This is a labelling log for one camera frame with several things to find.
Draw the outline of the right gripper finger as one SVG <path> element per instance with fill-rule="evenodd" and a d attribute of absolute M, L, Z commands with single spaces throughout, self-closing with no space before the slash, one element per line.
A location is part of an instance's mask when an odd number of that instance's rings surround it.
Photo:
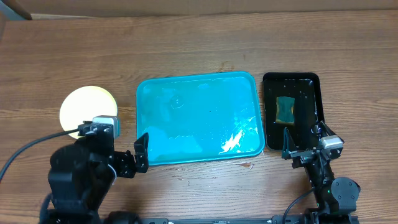
<path fill-rule="evenodd" d="M 282 147 L 282 158 L 291 159 L 291 154 L 295 152 L 295 143 L 292 139 L 288 128 L 284 128 L 284 141 Z"/>
<path fill-rule="evenodd" d="M 334 136 L 336 133 L 333 132 L 324 121 L 320 121 L 318 124 L 315 125 L 316 127 L 316 134 L 319 137 L 327 137 L 327 136 Z"/>

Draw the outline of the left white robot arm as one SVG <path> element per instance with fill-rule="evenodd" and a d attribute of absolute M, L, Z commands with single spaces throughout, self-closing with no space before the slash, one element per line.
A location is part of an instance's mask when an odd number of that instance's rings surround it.
<path fill-rule="evenodd" d="M 141 222 L 132 212 L 111 212 L 106 218 L 98 210 L 118 177 L 131 179 L 145 173 L 149 135 L 134 142 L 135 153 L 114 149 L 110 133 L 82 137 L 55 151 L 50 158 L 50 195 L 40 209 L 40 223 L 130 223 Z"/>

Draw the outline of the yellow-green plate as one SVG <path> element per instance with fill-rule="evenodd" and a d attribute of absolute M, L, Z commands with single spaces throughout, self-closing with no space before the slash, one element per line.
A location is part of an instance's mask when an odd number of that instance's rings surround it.
<path fill-rule="evenodd" d="M 118 119 L 110 118 L 118 115 L 116 100 L 110 92 L 98 86 L 84 86 L 71 92 L 63 101 L 60 107 L 60 124 L 64 131 L 76 129 L 84 121 L 96 122 L 95 117 L 100 121 L 115 122 L 114 134 L 117 139 L 120 135 L 120 124 Z"/>

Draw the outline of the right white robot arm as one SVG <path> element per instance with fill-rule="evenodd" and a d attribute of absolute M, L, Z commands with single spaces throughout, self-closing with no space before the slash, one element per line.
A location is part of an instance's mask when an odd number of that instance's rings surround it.
<path fill-rule="evenodd" d="M 361 187 L 348 177 L 335 177 L 330 162 L 341 156 L 344 140 L 323 121 L 319 123 L 320 139 L 317 146 L 296 150 L 289 130 L 284 129 L 282 158 L 292 160 L 294 169 L 303 167 L 312 188 L 296 198 L 285 210 L 281 223 L 358 223 L 353 217 Z M 316 208 L 308 208 L 301 215 L 289 216 L 290 209 L 301 199 L 314 194 Z"/>

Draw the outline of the yellow green sponge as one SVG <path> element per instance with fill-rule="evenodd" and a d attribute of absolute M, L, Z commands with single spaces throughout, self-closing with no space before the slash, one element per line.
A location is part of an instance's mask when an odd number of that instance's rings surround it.
<path fill-rule="evenodd" d="M 275 122 L 279 124 L 293 125 L 295 99 L 288 96 L 279 96 L 276 98 L 276 116 Z"/>

